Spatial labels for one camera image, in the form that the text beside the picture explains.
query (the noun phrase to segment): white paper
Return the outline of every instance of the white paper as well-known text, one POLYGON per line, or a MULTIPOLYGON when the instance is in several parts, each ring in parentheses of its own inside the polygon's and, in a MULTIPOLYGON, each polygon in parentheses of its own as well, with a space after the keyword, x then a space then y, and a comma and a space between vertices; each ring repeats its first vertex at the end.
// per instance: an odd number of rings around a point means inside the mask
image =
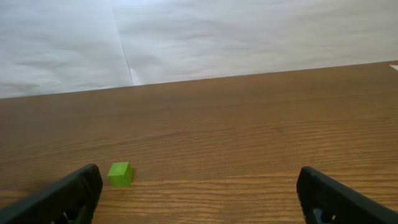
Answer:
POLYGON ((0 98, 128 85, 108 0, 0 2, 0 98))
POLYGON ((394 69, 398 70, 398 65, 390 65, 391 67, 393 67, 394 69))
POLYGON ((397 0, 114 0, 136 85, 398 60, 397 0))

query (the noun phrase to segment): cube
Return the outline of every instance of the cube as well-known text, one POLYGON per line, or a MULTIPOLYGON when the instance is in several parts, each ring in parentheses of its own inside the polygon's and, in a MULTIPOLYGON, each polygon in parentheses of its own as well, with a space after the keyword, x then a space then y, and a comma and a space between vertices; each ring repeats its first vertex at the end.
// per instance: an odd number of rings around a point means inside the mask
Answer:
POLYGON ((128 187, 134 178, 129 162, 115 162, 108 173, 113 187, 128 187))

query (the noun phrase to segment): cube's front face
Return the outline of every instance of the cube's front face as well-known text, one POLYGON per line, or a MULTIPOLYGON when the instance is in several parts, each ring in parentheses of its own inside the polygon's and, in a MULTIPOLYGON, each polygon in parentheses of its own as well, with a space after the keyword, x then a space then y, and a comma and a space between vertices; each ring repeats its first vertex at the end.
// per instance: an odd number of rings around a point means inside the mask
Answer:
POLYGON ((128 187, 130 186, 133 175, 128 162, 116 162, 112 165, 108 173, 108 178, 114 187, 128 187))

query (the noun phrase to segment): tabletop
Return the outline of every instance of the tabletop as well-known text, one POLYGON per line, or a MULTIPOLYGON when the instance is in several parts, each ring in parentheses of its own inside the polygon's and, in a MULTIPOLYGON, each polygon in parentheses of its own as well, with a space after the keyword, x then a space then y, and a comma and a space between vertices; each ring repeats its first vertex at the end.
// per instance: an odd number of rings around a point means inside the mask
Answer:
POLYGON ((95 163, 93 223, 304 223, 303 166, 398 210, 390 64, 0 100, 0 207, 95 163), (112 188, 124 161, 134 181, 112 188))

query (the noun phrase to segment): green block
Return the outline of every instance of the green block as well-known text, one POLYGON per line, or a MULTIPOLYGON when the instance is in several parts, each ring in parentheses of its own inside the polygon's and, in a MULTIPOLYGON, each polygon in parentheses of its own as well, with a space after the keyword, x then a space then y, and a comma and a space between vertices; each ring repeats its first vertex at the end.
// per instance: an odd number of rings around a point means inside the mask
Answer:
POLYGON ((134 173, 130 167, 130 163, 115 162, 108 173, 108 178, 110 179, 113 187, 130 186, 130 183, 134 178, 134 173))

